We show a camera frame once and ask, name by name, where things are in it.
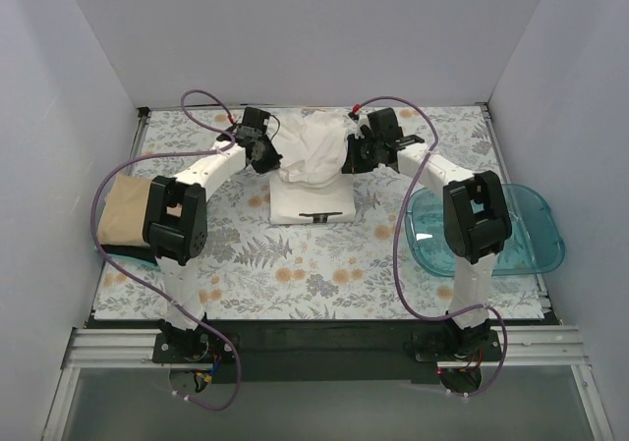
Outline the white t shirt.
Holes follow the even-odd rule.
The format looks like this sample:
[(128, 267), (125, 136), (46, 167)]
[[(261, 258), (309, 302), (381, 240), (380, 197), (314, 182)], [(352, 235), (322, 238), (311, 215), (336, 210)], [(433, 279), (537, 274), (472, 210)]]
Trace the white t shirt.
[(269, 178), (274, 225), (347, 223), (356, 217), (353, 178), (341, 173), (348, 153), (341, 109), (279, 113), (272, 141), (282, 156)]

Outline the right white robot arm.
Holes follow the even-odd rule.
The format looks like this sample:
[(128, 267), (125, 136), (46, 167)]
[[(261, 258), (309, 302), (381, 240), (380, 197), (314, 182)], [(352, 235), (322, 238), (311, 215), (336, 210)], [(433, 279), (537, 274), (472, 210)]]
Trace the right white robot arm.
[(488, 303), (492, 273), (512, 224), (500, 178), (492, 171), (475, 173), (438, 154), (438, 143), (408, 135), (392, 108), (363, 115), (355, 106), (349, 116), (358, 125), (348, 136), (345, 174), (386, 166), (407, 176), (440, 199), (443, 236), (455, 256), (452, 299), (435, 319), (445, 332), (445, 350), (456, 359), (477, 354), (488, 341), (489, 320), (498, 312)]

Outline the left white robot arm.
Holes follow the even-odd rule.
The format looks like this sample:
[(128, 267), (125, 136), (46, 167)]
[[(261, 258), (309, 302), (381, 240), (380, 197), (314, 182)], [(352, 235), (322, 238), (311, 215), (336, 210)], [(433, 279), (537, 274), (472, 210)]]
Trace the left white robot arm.
[(199, 257), (207, 242), (207, 202), (234, 174), (251, 166), (259, 174), (279, 168), (281, 155), (268, 135), (276, 117), (247, 107), (239, 122), (219, 135), (213, 149), (173, 177), (151, 180), (143, 240), (162, 272), (170, 298), (160, 324), (168, 348), (186, 361), (202, 360), (210, 337), (200, 329)]

